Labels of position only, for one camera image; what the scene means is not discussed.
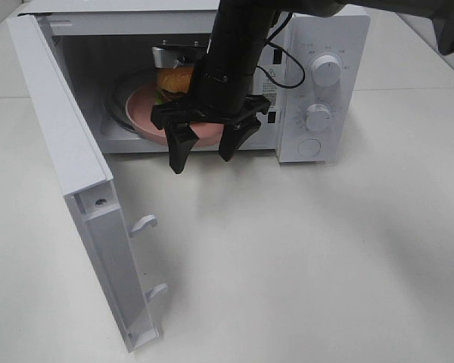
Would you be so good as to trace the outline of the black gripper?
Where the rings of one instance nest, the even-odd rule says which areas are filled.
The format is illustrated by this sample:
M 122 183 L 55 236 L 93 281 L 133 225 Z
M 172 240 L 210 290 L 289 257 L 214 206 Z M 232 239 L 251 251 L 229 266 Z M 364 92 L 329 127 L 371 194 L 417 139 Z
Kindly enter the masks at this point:
M 248 93 L 252 81 L 252 75 L 225 72 L 209 60 L 200 60 L 194 66 L 185 96 L 152 107 L 151 122 L 157 129 L 165 129 L 169 165 L 175 174 L 183 172 L 188 155 L 197 143 L 197 135 L 186 123 L 224 124 L 219 155 L 226 162 L 259 131 L 261 122 L 254 114 L 267 114 L 269 100 Z

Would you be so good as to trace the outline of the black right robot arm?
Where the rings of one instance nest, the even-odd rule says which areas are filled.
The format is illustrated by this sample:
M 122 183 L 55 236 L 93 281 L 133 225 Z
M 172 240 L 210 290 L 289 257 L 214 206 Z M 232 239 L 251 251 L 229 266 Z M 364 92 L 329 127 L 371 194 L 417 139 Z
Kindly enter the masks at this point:
M 175 173 L 182 172 L 199 139 L 192 122 L 224 126 L 219 155 L 225 161 L 259 130 L 256 114 L 267 113 L 269 102 L 262 95 L 249 95 L 248 89 L 261 52 L 271 42 L 268 32 L 278 14 L 331 17 L 345 5 L 346 1 L 221 1 L 207 53 L 195 63 L 186 95 L 151 111 L 151 122 L 166 134 Z M 439 52 L 454 53 L 454 1 L 357 1 L 356 5 L 427 18 Z

